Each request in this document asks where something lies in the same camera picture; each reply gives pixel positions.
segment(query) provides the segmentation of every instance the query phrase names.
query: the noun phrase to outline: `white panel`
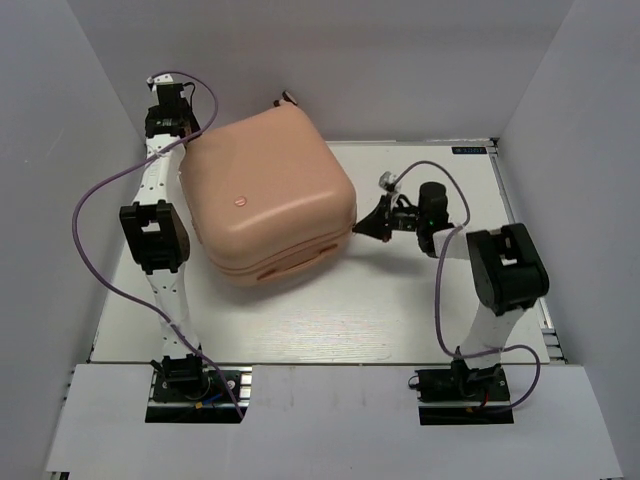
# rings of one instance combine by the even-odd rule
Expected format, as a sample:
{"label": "white panel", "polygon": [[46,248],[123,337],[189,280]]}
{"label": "white panel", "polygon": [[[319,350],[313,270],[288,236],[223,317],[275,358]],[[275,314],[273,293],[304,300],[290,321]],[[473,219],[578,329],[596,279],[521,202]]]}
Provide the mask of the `white panel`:
{"label": "white panel", "polygon": [[[152,369],[79,365],[48,463],[73,480],[600,480],[620,476],[581,367],[513,425],[420,426],[410,367],[257,367],[240,425],[145,424]],[[514,395],[531,367],[507,367]]]}
{"label": "white panel", "polygon": [[640,478],[639,126],[640,2],[577,0],[500,149],[625,478]]}
{"label": "white panel", "polygon": [[[471,205],[472,225],[493,229],[509,223],[487,155],[453,155],[451,147],[401,145],[332,146],[358,195],[358,214],[367,215],[383,191],[378,178],[400,173],[416,160],[431,159],[450,169]],[[449,212],[464,219],[457,192],[433,167],[419,167],[403,180],[402,191],[417,201],[426,181],[447,186]],[[215,271],[191,229],[190,214],[175,182],[170,200],[183,219],[192,252],[185,272],[194,328],[205,351],[222,363],[448,363],[433,321],[437,260],[423,254],[415,234],[396,233],[388,244],[354,236],[338,261],[307,275],[257,288],[235,288]],[[114,277],[125,291],[153,302],[140,267],[125,248]],[[478,298],[471,267],[448,260],[443,285],[443,331],[450,348],[467,335]],[[532,309],[514,329],[510,343],[530,344],[548,361],[540,331],[540,311]],[[109,295],[93,361],[158,358],[161,335],[156,315]],[[529,353],[505,354],[508,362],[531,362]]]}
{"label": "white panel", "polygon": [[[0,24],[0,476],[22,480],[40,478],[105,297],[73,248],[73,207],[143,150],[66,2],[2,0]],[[81,219],[106,272],[127,190],[96,195]]]}
{"label": "white panel", "polygon": [[143,79],[173,67],[211,83],[222,123],[288,88],[329,138],[406,140],[500,135],[571,0],[69,3],[140,130]]}

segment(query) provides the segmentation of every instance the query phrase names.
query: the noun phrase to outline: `black label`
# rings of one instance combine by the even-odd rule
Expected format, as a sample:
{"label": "black label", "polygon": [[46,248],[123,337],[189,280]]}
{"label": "black label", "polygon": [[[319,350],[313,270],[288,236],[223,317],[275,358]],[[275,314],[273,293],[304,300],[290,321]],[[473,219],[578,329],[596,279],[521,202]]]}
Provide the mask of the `black label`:
{"label": "black label", "polygon": [[454,155],[486,155],[486,147],[451,147]]}

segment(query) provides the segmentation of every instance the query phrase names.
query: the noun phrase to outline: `pink suitcase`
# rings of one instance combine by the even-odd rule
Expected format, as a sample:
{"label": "pink suitcase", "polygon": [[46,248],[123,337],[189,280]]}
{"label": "pink suitcase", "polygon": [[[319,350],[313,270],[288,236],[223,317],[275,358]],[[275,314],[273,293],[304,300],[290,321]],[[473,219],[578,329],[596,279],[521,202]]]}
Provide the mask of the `pink suitcase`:
{"label": "pink suitcase", "polygon": [[284,278],[335,255],[356,220],[353,184],[287,102],[191,142],[180,179],[198,240],[236,285]]}

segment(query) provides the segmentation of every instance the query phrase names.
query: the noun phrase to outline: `suitcase handle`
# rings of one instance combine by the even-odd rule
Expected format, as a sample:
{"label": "suitcase handle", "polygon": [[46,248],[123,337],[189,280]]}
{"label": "suitcase handle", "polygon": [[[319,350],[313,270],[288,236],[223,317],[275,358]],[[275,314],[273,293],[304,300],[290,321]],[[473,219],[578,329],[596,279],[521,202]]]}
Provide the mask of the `suitcase handle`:
{"label": "suitcase handle", "polygon": [[311,267],[313,265],[315,265],[316,263],[319,263],[321,260],[324,260],[325,257],[327,257],[328,255],[330,255],[332,252],[334,252],[336,249],[338,248],[338,244],[334,243],[332,245],[329,245],[328,247],[323,248],[322,250],[320,250],[315,257],[310,258],[309,260],[305,260],[302,263],[299,263],[297,265],[294,265],[292,267],[289,267],[285,270],[270,270],[268,272],[263,273],[262,275],[260,275],[257,278],[258,283],[260,282],[264,282],[267,280],[276,280],[280,277],[283,277],[285,275],[290,275],[293,274],[295,272],[298,272],[300,270],[304,270],[308,267]]}

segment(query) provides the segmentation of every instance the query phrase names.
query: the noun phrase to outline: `gray wall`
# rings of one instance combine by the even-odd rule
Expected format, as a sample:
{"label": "gray wall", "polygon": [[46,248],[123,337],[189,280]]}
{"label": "gray wall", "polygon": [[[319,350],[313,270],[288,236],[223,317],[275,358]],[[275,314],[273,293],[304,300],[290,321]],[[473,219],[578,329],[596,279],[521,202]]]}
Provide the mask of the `gray wall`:
{"label": "gray wall", "polygon": [[352,140],[500,135],[571,2],[69,0],[136,126],[139,79],[172,67],[215,87],[221,123],[286,87]]}
{"label": "gray wall", "polygon": [[[0,476],[40,478],[73,365],[87,358],[104,289],[75,253],[83,190],[143,154],[140,137],[64,0],[0,2]],[[86,210],[108,270],[126,183]]]}
{"label": "gray wall", "polygon": [[625,478],[640,479],[640,3],[576,0],[500,141]]}

